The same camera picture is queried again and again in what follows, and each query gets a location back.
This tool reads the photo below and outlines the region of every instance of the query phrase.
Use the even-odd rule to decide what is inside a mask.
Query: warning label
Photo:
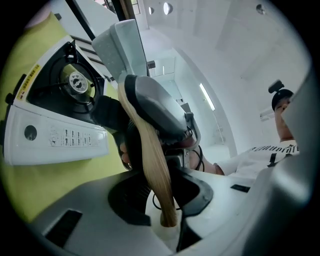
[[[32,69],[32,71],[30,72],[30,74],[24,80],[22,86],[20,87],[19,92],[16,95],[16,99],[21,100],[21,101],[24,99],[31,82],[35,79],[39,70],[40,70],[40,65],[38,65],[38,64],[35,65],[34,68]]]

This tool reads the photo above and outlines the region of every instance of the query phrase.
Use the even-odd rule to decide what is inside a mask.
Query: portable gas stove
[[[106,78],[70,36],[61,39],[5,99],[5,162],[38,165],[108,154],[107,132],[90,117],[106,90]]]

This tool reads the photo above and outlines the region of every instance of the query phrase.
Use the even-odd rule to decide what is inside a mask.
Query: white ceiling
[[[223,66],[229,67],[229,75],[243,80],[260,112],[270,107],[269,85],[281,79],[286,88],[295,92],[310,67],[299,37],[277,10],[263,1],[169,0],[173,6],[169,15],[163,13],[164,1],[143,2],[146,10],[155,10],[146,16],[148,26],[176,29],[185,40],[197,38],[204,45],[209,44],[223,60]],[[256,11],[260,3],[265,5],[266,15]]]

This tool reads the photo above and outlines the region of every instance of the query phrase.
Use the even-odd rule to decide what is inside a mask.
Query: white shirt
[[[297,154],[299,154],[299,148],[296,141],[287,140],[278,144],[254,147],[217,164],[224,175],[256,179],[263,169],[274,166],[285,157]]]

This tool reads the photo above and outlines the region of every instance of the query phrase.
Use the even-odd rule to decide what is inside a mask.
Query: stove control panel
[[[49,131],[49,146],[51,147],[98,147],[99,133],[60,127],[51,124]]]

